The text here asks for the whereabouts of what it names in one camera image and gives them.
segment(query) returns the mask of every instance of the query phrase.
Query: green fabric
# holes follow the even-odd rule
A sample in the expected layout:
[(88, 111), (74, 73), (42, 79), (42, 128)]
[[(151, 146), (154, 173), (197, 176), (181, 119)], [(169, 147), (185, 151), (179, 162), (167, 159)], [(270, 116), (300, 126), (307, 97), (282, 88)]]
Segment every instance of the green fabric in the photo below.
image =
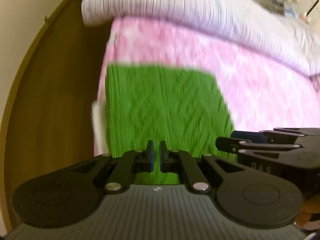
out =
[(193, 157), (211, 153), (236, 160), (215, 147), (218, 136), (230, 136), (233, 124), (216, 80), (194, 70), (163, 66), (109, 65), (106, 78), (107, 143), (120, 157), (155, 143), (154, 171), (136, 176), (137, 184), (176, 184), (178, 176), (161, 173), (159, 142)]

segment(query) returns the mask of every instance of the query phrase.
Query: pink bedsheet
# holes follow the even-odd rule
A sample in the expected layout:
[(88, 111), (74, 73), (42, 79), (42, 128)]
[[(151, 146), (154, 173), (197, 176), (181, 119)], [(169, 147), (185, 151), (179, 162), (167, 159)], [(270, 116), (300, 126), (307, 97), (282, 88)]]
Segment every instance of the pink bedsheet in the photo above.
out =
[(100, 76), (100, 101), (105, 101), (110, 62), (153, 62), (214, 75), (237, 130), (320, 127), (319, 97), (309, 79), (256, 52), (188, 28), (144, 18), (115, 19)]

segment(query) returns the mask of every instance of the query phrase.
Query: wooden floor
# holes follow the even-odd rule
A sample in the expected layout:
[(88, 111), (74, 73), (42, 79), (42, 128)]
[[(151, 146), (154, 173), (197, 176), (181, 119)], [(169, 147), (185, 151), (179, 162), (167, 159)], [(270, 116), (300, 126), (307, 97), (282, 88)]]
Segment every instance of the wooden floor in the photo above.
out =
[(71, 0), (42, 38), (10, 117), (5, 149), (7, 200), (24, 181), (93, 156), (91, 103), (97, 95), (110, 26), (84, 27), (81, 0)]

